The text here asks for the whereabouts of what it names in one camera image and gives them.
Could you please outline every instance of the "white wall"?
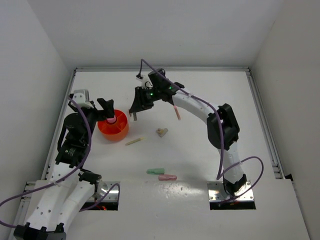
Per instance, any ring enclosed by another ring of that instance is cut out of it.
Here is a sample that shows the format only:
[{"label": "white wall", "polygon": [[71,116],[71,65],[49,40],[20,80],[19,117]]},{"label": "white wall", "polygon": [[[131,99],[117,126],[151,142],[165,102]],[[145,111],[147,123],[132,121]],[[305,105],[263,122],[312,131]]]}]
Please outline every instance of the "white wall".
[{"label": "white wall", "polygon": [[[0,2],[0,201],[41,177],[71,75],[27,0]],[[12,224],[19,199],[0,209]],[[0,239],[10,229],[0,226]]]},{"label": "white wall", "polygon": [[287,0],[254,64],[286,173],[312,239],[320,239],[320,1]]},{"label": "white wall", "polygon": [[69,68],[249,66],[283,0],[28,0]]}]

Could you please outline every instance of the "yellow chalk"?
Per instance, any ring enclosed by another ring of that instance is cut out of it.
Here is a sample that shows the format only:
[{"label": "yellow chalk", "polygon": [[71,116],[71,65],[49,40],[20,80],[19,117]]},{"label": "yellow chalk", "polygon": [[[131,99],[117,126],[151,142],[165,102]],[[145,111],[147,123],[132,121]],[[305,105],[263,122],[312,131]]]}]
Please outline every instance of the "yellow chalk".
[{"label": "yellow chalk", "polygon": [[135,139],[135,140],[132,140],[132,141],[130,141],[130,142],[127,142],[125,145],[128,146],[128,145],[130,145],[130,144],[134,144],[134,143],[136,143],[136,142],[139,142],[139,141],[141,141],[141,140],[143,140],[143,139],[145,139],[144,136],[143,136],[143,137],[140,137],[140,138],[137,138],[137,139]]}]

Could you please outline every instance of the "black bracket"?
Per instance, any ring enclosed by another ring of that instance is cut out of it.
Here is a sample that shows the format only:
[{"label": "black bracket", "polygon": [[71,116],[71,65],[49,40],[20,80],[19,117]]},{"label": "black bracket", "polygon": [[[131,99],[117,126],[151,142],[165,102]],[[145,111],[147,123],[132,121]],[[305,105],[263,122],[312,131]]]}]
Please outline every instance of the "black bracket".
[{"label": "black bracket", "polygon": [[[101,105],[102,110],[96,109],[93,101],[90,101],[93,107],[81,108],[89,123],[91,133],[94,132],[98,121],[103,121],[115,116],[114,101],[112,99],[105,101],[103,98],[98,98],[97,102]],[[73,106],[71,102],[68,103],[68,106],[75,112],[66,116],[63,121],[62,130],[57,144],[58,155],[55,161],[56,164],[61,162],[69,164],[70,168],[73,168],[82,161],[89,144],[89,136],[85,122],[82,116],[78,113],[78,109]]]},{"label": "black bracket", "polygon": [[223,187],[226,193],[230,194],[231,196],[235,196],[235,193],[239,191],[239,189],[246,184],[247,176],[245,174],[236,181],[235,183],[229,182],[227,179],[223,177]]},{"label": "black bracket", "polygon": [[98,190],[98,182],[102,178],[101,175],[90,172],[90,171],[85,171],[79,178],[79,181],[85,181],[90,183],[91,185],[94,185],[94,192],[96,193]]},{"label": "black bracket", "polygon": [[[163,68],[159,68],[156,71],[163,76],[166,75]],[[130,114],[151,109],[154,106],[154,102],[158,100],[174,105],[172,96],[176,94],[178,88],[164,80],[158,73],[152,71],[148,74],[152,87],[142,88],[137,86],[134,89],[134,100],[131,108],[129,109]],[[175,82],[174,84],[182,89],[185,88],[185,86],[178,82]]]},{"label": "black bracket", "polygon": [[[229,104],[219,106],[217,110],[220,120],[222,121],[224,149],[229,150],[231,144],[239,139],[238,133],[240,128],[236,120],[234,111]],[[215,113],[210,113],[206,119],[208,139],[217,149],[221,149],[220,130],[218,118]]]},{"label": "black bracket", "polygon": [[46,231],[46,227],[42,227],[38,230],[29,226],[29,222],[24,226],[16,226],[13,232],[13,236],[16,240],[66,240],[67,235],[64,232],[63,223],[57,225],[55,231]]}]

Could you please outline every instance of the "pink chalk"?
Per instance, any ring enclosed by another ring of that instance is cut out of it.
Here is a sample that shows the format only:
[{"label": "pink chalk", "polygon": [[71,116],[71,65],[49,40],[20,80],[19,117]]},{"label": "pink chalk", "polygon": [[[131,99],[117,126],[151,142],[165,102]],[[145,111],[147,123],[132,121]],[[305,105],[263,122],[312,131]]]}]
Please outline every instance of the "pink chalk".
[{"label": "pink chalk", "polygon": [[169,174],[161,174],[158,176],[159,181],[175,181],[177,180],[176,175],[169,175]]},{"label": "pink chalk", "polygon": [[116,115],[113,118],[107,118],[106,121],[110,124],[114,124],[117,121]]}]

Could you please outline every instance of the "cable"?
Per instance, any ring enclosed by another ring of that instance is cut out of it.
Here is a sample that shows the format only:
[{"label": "cable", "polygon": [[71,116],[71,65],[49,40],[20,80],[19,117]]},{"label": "cable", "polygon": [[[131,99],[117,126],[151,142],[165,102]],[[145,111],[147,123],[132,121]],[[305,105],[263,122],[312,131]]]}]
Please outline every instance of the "cable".
[{"label": "cable", "polygon": [[[73,169],[71,172],[69,172],[67,175],[65,175],[65,176],[59,178],[57,181],[55,181],[56,183],[60,183],[60,182],[62,182],[63,180],[65,180],[66,178],[70,177],[72,174],[74,174],[78,169],[80,169],[80,168],[85,164],[85,162],[86,162],[86,160],[87,160],[87,157],[88,157],[88,155],[89,155],[89,152],[90,152],[90,149],[91,149],[91,143],[92,143],[92,141],[91,141],[92,133],[91,133],[91,129],[90,129],[88,120],[87,120],[87,118],[86,118],[86,115],[85,115],[84,112],[81,110],[81,107],[80,107],[74,100],[72,100],[70,97],[68,97],[67,99],[68,99],[70,102],[73,103],[73,105],[76,107],[76,109],[78,110],[79,114],[80,114],[81,117],[83,118],[83,121],[84,121],[86,130],[87,130],[87,132],[88,132],[88,146],[87,146],[87,148],[86,148],[85,155],[84,155],[82,161],[80,162],[80,164],[79,164],[78,166],[76,166],[76,168]],[[41,191],[41,190],[43,190],[43,189],[50,188],[50,187],[52,187],[52,186],[54,186],[54,185],[55,185],[54,183],[50,183],[50,184],[48,184],[48,185],[45,185],[45,186],[42,186],[42,187],[38,187],[38,188],[36,188],[36,189],[30,190],[30,191],[26,191],[26,192],[20,193],[20,194],[18,194],[18,195],[9,197],[8,199],[6,199],[6,200],[4,200],[4,201],[2,201],[2,202],[0,203],[0,208],[1,208],[2,205],[4,205],[5,203],[7,203],[7,202],[9,202],[9,201],[11,201],[11,200],[13,200],[13,199],[21,198],[21,197],[24,196],[24,195],[32,194],[32,193],[35,193],[35,192],[37,192],[37,191]],[[1,220],[0,220],[0,225],[3,225],[3,226],[8,227],[8,228],[12,228],[12,229],[16,228],[15,225],[11,225],[11,224],[5,223],[5,222],[3,222],[3,221],[1,221]]]},{"label": "cable", "polygon": [[149,82],[149,81],[146,81],[144,83],[144,86],[147,88],[147,89],[152,89],[153,85]]},{"label": "cable", "polygon": [[96,201],[93,205],[81,209],[79,212],[83,212],[83,211],[92,209],[92,208],[96,207],[97,205],[99,205],[99,204],[105,199],[105,197],[110,193],[110,191],[111,191],[115,186],[118,186],[118,199],[117,199],[117,204],[119,204],[120,185],[119,185],[119,183],[115,183],[115,184],[114,184],[112,187],[110,187],[110,189],[103,195],[102,198],[100,198],[98,201]]},{"label": "cable", "polygon": [[[175,88],[177,88],[178,90],[180,90],[181,92],[183,92],[184,94],[186,94],[187,96],[190,95],[189,92],[187,92],[186,90],[184,90],[183,88],[179,87],[178,85],[176,85],[174,82],[170,81],[168,78],[166,78],[164,75],[162,75],[161,73],[159,73],[153,66],[151,66],[146,60],[144,60],[143,58],[141,58],[141,62],[140,62],[140,71],[139,71],[139,74],[138,76],[141,75],[141,72],[142,72],[142,64],[145,63],[150,69],[152,69],[156,74],[158,74],[162,79],[164,79],[165,81],[169,82],[172,86],[174,86]],[[224,201],[221,201],[221,203],[224,203],[224,202],[229,202],[231,200],[235,200],[239,197],[241,197],[242,195],[246,194],[249,190],[251,190],[257,183],[258,181],[260,180],[260,178],[262,177],[263,173],[264,173],[264,169],[265,169],[265,166],[264,166],[264,163],[262,162],[262,160],[257,157],[257,156],[250,156],[250,157],[247,157],[245,158],[244,160],[240,161],[240,162],[237,162],[237,163],[234,163],[233,165],[229,166],[227,169],[225,169],[223,172],[222,172],[222,168],[223,168],[223,162],[224,162],[224,149],[225,149],[225,143],[223,141],[224,139],[224,132],[223,132],[223,128],[222,128],[222,123],[221,123],[221,119],[220,119],[220,116],[217,112],[217,110],[215,109],[214,106],[212,106],[209,102],[203,100],[202,98],[200,97],[197,97],[195,95],[191,95],[191,97],[193,99],[196,99],[206,105],[208,105],[214,112],[214,114],[216,115],[217,119],[218,119],[218,127],[219,127],[219,133],[220,133],[220,141],[221,142],[221,151],[220,151],[220,163],[219,163],[219,169],[218,169],[218,174],[216,176],[216,179],[219,180],[220,178],[222,178],[224,176],[224,174],[229,171],[230,169],[234,168],[235,166],[239,165],[240,163],[244,163],[250,159],[258,159],[261,163],[261,173],[259,175],[259,177],[257,178],[257,180],[251,185],[250,188],[248,188],[245,192],[243,192],[242,194],[238,195],[238,196],[234,196],[234,197],[231,197],[229,198],[228,200],[224,200]]]}]

